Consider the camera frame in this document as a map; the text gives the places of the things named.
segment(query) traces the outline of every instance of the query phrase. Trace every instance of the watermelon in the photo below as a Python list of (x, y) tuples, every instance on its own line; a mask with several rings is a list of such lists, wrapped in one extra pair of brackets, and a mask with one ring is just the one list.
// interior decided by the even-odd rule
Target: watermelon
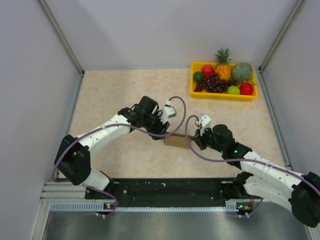
[(248, 62), (240, 62), (232, 68), (232, 78), (237, 83), (243, 83), (252, 78), (254, 71)]

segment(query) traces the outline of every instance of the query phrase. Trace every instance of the yellow tray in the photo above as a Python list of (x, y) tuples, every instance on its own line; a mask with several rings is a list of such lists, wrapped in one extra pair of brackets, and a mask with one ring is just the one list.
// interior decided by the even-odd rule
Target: yellow tray
[[(252, 95), (241, 95), (241, 94), (227, 94), (227, 93), (211, 93), (203, 90), (202, 92), (196, 92), (194, 89), (196, 88), (197, 83), (194, 81), (193, 75), (195, 72), (201, 72), (201, 69), (204, 65), (211, 65), (214, 69), (217, 66), (216, 62), (202, 62), (202, 61), (194, 61), (191, 63), (191, 76), (190, 76), (190, 93), (191, 97), (197, 99), (218, 99), (218, 100), (231, 100), (231, 101), (241, 101), (241, 102), (251, 102), (253, 99), (258, 97), (258, 88), (257, 88), (257, 79), (256, 79), (256, 71), (253, 69), (252, 78), (247, 82), (253, 83), (253, 93)], [(232, 68), (236, 65), (235, 63), (229, 64)]]

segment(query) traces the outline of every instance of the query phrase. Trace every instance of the pineapple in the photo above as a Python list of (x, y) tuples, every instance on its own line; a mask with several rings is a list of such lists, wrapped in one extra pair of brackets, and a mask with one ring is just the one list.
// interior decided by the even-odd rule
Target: pineapple
[(226, 50), (218, 50), (219, 54), (216, 54), (216, 60), (218, 61), (218, 65), (215, 67), (215, 72), (219, 74), (219, 78), (221, 80), (227, 81), (231, 79), (232, 68), (229, 65), (229, 48)]

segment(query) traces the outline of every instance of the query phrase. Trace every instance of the wall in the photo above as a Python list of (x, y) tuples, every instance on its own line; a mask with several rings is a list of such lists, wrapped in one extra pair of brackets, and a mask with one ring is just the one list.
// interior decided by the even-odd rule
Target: wall
[(0, 239), (28, 239), (79, 76), (35, 0), (0, 8)]
[(264, 76), (297, 171), (320, 174), (320, 1), (306, 1)]
[(295, 0), (47, 0), (85, 70), (261, 65)]

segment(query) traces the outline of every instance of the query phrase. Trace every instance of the cardboard box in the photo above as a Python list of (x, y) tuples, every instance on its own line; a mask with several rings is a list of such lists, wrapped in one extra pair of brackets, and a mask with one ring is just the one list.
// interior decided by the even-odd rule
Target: cardboard box
[[(191, 135), (188, 135), (188, 140), (191, 143)], [(164, 138), (164, 144), (178, 148), (190, 149), (184, 134), (174, 133)]]

